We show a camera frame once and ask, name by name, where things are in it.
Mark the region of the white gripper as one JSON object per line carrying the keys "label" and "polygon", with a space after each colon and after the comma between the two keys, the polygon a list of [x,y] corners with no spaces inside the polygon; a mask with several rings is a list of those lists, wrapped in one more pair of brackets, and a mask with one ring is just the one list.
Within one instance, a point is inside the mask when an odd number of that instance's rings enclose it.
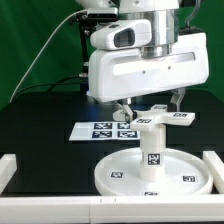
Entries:
{"label": "white gripper", "polygon": [[89,90],[100,102],[118,100],[120,118],[132,122],[131,98],[173,90],[171,103],[180,111],[188,87],[209,76],[206,34],[181,35],[168,56],[142,58],[139,49],[96,50],[89,61]]}

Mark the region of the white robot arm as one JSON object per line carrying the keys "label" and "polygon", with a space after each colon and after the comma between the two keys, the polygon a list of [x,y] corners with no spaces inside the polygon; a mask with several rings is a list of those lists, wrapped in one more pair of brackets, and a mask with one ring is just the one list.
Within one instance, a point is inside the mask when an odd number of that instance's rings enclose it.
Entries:
{"label": "white robot arm", "polygon": [[205,0],[76,0],[99,24],[90,36],[91,96],[117,101],[132,121],[129,100],[171,90],[178,106],[185,88],[209,76],[206,34],[192,27]]}

